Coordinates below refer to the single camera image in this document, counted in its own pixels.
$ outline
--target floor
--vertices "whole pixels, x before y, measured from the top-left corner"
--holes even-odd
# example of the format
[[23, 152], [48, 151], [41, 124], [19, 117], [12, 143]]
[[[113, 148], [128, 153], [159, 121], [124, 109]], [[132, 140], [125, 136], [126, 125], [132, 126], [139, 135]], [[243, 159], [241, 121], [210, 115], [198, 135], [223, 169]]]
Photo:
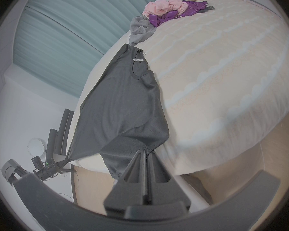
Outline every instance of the floor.
[[[259, 170], [264, 169], [281, 179], [281, 185], [268, 209], [253, 226], [256, 227], [271, 213], [289, 187], [289, 113], [257, 145], [225, 164], [190, 174], [201, 180], [219, 203], [243, 187]], [[77, 168], [75, 191], [78, 205], [88, 210], [106, 214], [103, 201], [112, 189], [110, 174]]]

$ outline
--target pink cloth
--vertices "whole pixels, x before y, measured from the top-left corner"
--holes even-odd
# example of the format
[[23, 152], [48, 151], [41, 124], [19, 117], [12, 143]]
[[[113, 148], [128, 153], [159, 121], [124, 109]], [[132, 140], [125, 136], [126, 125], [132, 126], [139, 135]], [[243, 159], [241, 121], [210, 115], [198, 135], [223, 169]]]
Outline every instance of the pink cloth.
[[178, 15], [181, 15], [187, 8], [188, 4], [181, 0], [156, 0], [149, 2], [142, 14], [149, 17], [150, 14], [163, 15], [171, 10], [178, 10]]

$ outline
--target curtain fold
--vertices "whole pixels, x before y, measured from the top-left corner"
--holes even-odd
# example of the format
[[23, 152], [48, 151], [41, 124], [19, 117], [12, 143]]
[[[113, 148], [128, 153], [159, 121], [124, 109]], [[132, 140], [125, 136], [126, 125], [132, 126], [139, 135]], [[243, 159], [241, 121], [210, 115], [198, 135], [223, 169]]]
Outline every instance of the curtain fold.
[[29, 0], [13, 62], [79, 97], [92, 68], [149, 1], [155, 0]]

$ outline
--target purple satin garment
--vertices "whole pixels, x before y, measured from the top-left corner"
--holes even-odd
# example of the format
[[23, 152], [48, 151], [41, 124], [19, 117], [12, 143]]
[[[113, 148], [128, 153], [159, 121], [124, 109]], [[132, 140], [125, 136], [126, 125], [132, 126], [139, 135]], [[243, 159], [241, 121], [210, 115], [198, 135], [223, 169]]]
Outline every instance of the purple satin garment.
[[161, 25], [162, 23], [164, 23], [166, 21], [170, 21], [172, 19], [177, 19], [177, 18], [180, 18], [180, 17], [185, 17], [187, 15], [191, 16], [193, 14], [196, 14], [200, 10], [205, 9], [207, 4], [208, 4], [206, 1], [195, 2], [195, 1], [185, 1], [184, 0], [182, 2], [186, 2], [188, 4], [188, 8], [180, 16], [178, 16], [178, 11], [177, 10], [169, 11], [166, 14], [163, 14], [161, 16], [157, 16], [155, 14], [150, 14], [149, 15], [150, 23], [153, 26], [158, 27], [159, 25]]

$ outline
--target bed sheet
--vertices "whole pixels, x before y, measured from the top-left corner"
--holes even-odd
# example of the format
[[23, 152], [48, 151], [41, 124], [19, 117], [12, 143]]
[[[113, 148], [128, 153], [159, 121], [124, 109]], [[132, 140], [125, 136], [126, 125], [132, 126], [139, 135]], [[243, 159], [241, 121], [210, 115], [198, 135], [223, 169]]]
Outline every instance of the bed sheet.
[[[169, 139], [155, 151], [174, 175], [222, 164], [261, 141], [289, 111], [289, 29], [279, 16], [247, 0], [206, 0], [215, 10], [160, 25], [136, 47], [160, 86]], [[75, 110], [127, 32], [96, 64]], [[101, 156], [79, 159], [105, 171]]]

